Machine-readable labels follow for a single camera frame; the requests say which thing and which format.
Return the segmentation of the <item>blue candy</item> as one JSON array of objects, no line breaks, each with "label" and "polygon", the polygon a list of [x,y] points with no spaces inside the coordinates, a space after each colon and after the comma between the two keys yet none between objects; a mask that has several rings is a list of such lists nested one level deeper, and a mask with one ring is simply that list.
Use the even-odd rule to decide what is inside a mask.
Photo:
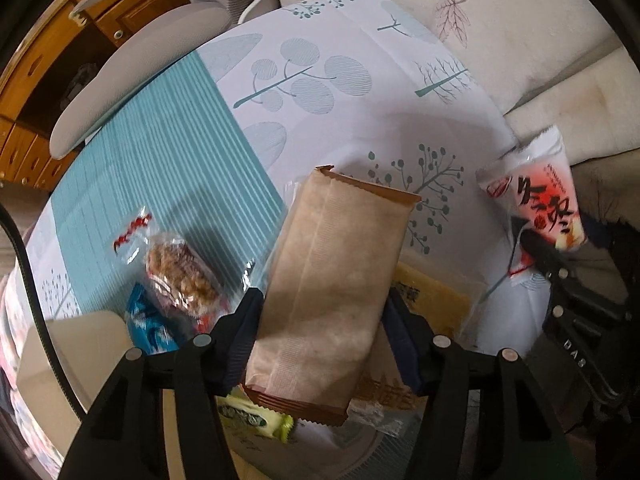
[{"label": "blue candy", "polygon": [[127,300],[125,322],[132,343],[145,354],[152,356],[179,349],[175,327],[160,313],[140,283],[134,284]]}]

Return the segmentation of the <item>green snack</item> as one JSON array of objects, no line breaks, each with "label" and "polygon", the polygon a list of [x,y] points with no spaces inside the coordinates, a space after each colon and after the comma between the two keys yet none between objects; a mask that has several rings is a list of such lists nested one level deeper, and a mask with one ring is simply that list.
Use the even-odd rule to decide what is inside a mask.
[{"label": "green snack", "polygon": [[295,429],[296,421],[291,415],[254,403],[241,387],[234,387],[226,396],[217,396],[216,407],[222,424],[243,434],[288,443]]}]

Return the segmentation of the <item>red white jujube packet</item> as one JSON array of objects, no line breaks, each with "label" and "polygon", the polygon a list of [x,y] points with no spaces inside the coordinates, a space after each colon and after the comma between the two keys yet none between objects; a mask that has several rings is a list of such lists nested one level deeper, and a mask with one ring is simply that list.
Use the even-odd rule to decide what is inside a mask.
[{"label": "red white jujube packet", "polygon": [[534,259],[521,248],[520,234],[531,229],[560,252],[574,252],[587,241],[572,170],[562,134],[551,126],[521,148],[514,148],[476,172],[480,189],[510,216],[512,282],[525,281]]}]

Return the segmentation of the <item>cream cake packet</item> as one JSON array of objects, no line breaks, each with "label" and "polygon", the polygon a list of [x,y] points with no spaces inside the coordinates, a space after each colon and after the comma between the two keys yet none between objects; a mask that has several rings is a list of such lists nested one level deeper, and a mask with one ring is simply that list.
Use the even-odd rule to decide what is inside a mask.
[{"label": "cream cake packet", "polygon": [[426,338],[459,338],[486,284],[479,276],[405,254],[394,271],[392,289],[401,303],[384,309],[368,362],[349,403],[348,419],[399,438],[424,411],[419,353]]}]

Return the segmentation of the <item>nut bar clear wrapper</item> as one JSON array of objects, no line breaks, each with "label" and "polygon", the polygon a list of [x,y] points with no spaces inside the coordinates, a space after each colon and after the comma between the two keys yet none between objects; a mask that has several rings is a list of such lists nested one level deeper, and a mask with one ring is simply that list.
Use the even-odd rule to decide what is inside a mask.
[{"label": "nut bar clear wrapper", "polygon": [[125,218],[112,236],[113,254],[127,266],[137,266],[160,307],[201,323],[230,314],[231,286],[221,267],[203,258],[188,240],[160,227],[148,207]]}]

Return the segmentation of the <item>brown wafer biscuit pack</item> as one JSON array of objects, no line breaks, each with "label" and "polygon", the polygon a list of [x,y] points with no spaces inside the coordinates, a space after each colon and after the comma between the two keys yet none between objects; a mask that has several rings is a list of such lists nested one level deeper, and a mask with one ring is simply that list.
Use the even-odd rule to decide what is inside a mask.
[{"label": "brown wafer biscuit pack", "polygon": [[279,235],[243,388],[340,426],[371,352],[419,195],[314,168]]}]

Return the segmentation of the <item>floral pink quilt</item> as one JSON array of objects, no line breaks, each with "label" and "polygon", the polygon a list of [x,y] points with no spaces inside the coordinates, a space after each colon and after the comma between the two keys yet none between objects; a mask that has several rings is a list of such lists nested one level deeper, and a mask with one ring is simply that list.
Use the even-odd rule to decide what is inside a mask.
[{"label": "floral pink quilt", "polygon": [[17,370],[29,329],[16,286],[9,274],[1,278],[1,368],[9,382],[10,407],[18,431],[32,456],[46,472],[44,478],[57,479],[63,456],[39,426],[17,389]]}]

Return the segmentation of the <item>teal white patterned tablecloth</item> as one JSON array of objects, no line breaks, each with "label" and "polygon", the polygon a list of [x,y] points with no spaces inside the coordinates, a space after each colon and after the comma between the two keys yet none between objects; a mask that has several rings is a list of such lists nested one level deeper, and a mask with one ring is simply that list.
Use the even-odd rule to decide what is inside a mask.
[{"label": "teal white patterned tablecloth", "polygon": [[111,250],[145,206],[221,267],[232,302],[267,260],[294,186],[330,164],[419,195],[404,253],[486,284],[462,339],[491,351],[533,339],[504,281],[506,218],[475,174],[515,145],[473,75],[390,0],[308,0],[236,26],[169,65],[80,142],[30,238],[44,317],[90,399],[122,355],[140,278]]}]

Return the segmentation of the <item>cream leaf-print curtain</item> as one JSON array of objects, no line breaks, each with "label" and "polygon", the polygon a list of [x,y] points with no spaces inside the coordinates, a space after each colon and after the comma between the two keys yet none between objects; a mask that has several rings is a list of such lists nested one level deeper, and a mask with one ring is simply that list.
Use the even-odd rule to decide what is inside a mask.
[{"label": "cream leaf-print curtain", "polygon": [[588,0],[393,2],[469,67],[520,139],[556,125],[573,164],[638,156],[639,71]]}]

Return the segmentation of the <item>wooden desk with drawers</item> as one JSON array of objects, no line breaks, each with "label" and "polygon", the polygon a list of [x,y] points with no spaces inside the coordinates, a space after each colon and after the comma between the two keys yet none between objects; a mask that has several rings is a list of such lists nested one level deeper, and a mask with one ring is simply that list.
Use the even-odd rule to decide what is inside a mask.
[{"label": "wooden desk with drawers", "polygon": [[21,21],[1,64],[1,180],[51,191],[73,156],[54,162],[48,142],[64,108],[123,44],[188,0],[44,0]]}]

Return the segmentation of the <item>grey office chair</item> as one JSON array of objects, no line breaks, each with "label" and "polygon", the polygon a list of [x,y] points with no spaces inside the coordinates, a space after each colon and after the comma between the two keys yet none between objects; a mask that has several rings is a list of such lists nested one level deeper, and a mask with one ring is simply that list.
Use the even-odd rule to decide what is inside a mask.
[{"label": "grey office chair", "polygon": [[[101,0],[80,0],[76,18]],[[163,70],[233,27],[268,0],[189,0],[142,27],[106,61],[53,127],[50,155],[62,159]]]}]

